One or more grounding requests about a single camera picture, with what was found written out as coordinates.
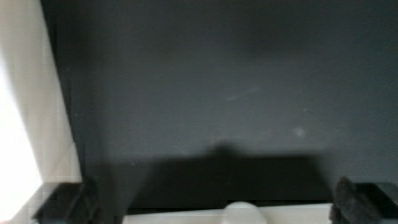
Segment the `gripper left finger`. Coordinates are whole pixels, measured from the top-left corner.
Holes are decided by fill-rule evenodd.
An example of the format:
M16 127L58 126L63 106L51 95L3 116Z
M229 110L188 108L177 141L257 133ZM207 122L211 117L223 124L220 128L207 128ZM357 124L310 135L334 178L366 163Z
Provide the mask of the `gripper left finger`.
M92 181L62 183L33 215L37 224L94 224L99 212L97 187Z

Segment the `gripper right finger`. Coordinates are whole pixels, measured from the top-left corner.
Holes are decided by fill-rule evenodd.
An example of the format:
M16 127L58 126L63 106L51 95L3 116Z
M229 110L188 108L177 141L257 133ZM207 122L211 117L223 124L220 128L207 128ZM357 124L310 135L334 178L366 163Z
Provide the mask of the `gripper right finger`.
M398 224L398 186L341 178L328 213L330 224Z

